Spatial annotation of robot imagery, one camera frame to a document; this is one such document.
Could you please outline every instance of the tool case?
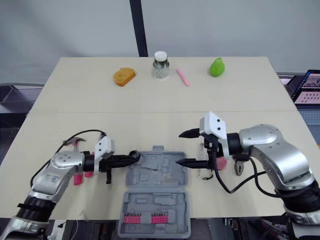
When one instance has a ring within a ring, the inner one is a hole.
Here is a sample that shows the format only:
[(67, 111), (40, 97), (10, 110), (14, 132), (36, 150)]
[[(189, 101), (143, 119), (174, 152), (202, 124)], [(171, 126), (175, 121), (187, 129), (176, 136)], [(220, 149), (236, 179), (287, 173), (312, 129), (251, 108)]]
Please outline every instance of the tool case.
[(126, 175), (118, 223), (121, 238), (186, 239), (191, 234), (189, 197), (184, 189), (188, 170), (176, 163), (186, 154), (153, 146), (141, 152)]

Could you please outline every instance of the small pink block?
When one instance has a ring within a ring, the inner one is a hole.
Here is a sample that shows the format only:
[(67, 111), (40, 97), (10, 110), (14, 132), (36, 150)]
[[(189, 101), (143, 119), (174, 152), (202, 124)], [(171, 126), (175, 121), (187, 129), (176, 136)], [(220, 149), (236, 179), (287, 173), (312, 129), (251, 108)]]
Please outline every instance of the small pink block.
[(86, 178), (91, 178), (93, 175), (94, 175), (94, 172), (93, 172), (93, 171), (87, 171), (87, 172), (84, 173), (84, 176), (85, 176)]
[(218, 170), (224, 169), (226, 165), (227, 165), (227, 160), (225, 159), (224, 156), (218, 157), (216, 159), (216, 166), (218, 167)]
[(82, 174), (77, 174), (73, 176), (73, 185), (77, 186), (82, 184), (83, 182), (83, 175)]
[(153, 216), (151, 217), (152, 224), (167, 224), (168, 216)]
[(123, 223), (124, 224), (139, 224), (140, 217), (139, 216), (125, 216)]

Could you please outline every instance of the white table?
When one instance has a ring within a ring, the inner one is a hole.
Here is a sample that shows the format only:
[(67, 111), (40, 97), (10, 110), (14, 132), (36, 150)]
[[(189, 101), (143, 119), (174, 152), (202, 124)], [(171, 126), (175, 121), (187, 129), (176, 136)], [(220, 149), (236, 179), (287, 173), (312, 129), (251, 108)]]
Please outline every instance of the white table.
[[(31, 113), (23, 123), (0, 167), (0, 217), (10, 218), (18, 211), (18, 203), (25, 200), (30, 189), (29, 180), (44, 162), (52, 157), (67, 137), (86, 129), (102, 129), (115, 140), (116, 154), (129, 151), (151, 151), (153, 145), (164, 145), (165, 151), (183, 151), (187, 157), (198, 157), (203, 139), (183, 139), (184, 130), (197, 128), (205, 112), (139, 112), (139, 113)], [(266, 123), (277, 126), (284, 138), (298, 147), (307, 157), (315, 177), (320, 179), (319, 149), (297, 111), (239, 111), (219, 112), (226, 121), (227, 132)], [(98, 134), (82, 136), (80, 150), (93, 150)], [(253, 174), (245, 164), (242, 176), (233, 171), (229, 161), (221, 177), (231, 189)], [(100, 173), (85, 179), (80, 186), (72, 182), (54, 209), (52, 219), (118, 219), (125, 186), (126, 168), (112, 170), (112, 184), (106, 185), (106, 175)], [(198, 170), (189, 171), (190, 212), (192, 218), (272, 216), (284, 212), (280, 199), (260, 193), (252, 180), (234, 194), (226, 193), (214, 177), (205, 181), (198, 178)], [(269, 192), (273, 186), (263, 175), (261, 185)]]
[[(184, 113), (294, 111), (266, 57), (223, 57), (225, 72), (213, 77), (215, 57), (169, 57), (170, 78), (153, 79), (151, 57), (61, 58), (32, 113)], [(113, 81), (120, 68), (136, 72), (126, 86)], [(180, 68), (190, 82), (186, 87)]]

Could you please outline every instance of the gray floor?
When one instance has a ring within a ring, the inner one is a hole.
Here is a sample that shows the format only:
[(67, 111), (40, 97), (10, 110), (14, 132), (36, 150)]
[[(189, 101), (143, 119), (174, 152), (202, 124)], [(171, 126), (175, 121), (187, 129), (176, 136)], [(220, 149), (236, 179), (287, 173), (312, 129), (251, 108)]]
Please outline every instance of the gray floor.
[(0, 165), (42, 88), (0, 87)]

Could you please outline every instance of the pink object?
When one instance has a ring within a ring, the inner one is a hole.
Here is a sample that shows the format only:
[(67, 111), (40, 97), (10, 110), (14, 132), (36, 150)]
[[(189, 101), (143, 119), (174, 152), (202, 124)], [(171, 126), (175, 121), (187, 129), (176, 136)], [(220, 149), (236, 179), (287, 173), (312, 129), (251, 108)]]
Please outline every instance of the pink object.
[(152, 216), (151, 217), (152, 224), (167, 224), (168, 216)]
[(84, 173), (84, 176), (85, 176), (86, 178), (91, 178), (93, 175), (94, 175), (94, 172), (93, 172), (93, 171), (87, 171), (87, 172)]
[(139, 216), (125, 216), (123, 223), (124, 224), (139, 224), (140, 217)]
[(187, 87), (190, 87), (190, 83), (188, 81), (188, 79), (185, 77), (185, 75), (182, 73), (181, 69), (178, 68), (176, 70), (176, 72), (179, 74), (179, 76), (181, 77), (182, 81), (184, 82), (184, 84), (187, 86)]
[(77, 174), (73, 176), (73, 185), (78, 186), (83, 182), (83, 175)]
[[(125, 216), (123, 223), (124, 224), (140, 224), (140, 216)], [(168, 216), (152, 216), (151, 217), (152, 224), (167, 224)]]
[(225, 159), (224, 156), (218, 157), (216, 159), (216, 166), (218, 167), (218, 170), (224, 169), (226, 165), (227, 165), (227, 160)]

